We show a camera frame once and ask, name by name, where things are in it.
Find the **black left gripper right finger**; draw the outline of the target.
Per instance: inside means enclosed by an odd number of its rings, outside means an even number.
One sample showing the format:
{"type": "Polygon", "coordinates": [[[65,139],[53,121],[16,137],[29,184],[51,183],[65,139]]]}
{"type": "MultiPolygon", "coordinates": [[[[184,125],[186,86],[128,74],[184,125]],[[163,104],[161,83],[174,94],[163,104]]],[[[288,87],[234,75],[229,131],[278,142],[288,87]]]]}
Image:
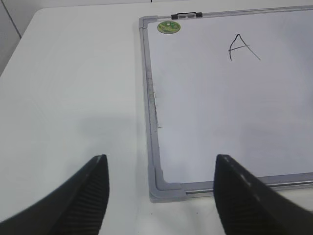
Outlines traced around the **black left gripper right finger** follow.
{"type": "Polygon", "coordinates": [[[216,157],[213,194],[227,235],[311,235],[313,214],[284,198],[229,155],[216,157]]]}

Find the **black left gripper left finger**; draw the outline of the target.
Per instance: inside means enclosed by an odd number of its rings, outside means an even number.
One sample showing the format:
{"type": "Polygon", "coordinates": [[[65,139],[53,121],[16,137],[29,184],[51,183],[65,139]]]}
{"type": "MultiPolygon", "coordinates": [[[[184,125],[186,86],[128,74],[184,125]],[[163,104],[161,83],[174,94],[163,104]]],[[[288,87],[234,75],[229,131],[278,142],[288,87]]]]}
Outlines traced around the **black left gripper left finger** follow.
{"type": "Polygon", "coordinates": [[[34,205],[0,223],[2,235],[97,235],[109,200],[106,155],[91,158],[34,205]]]}

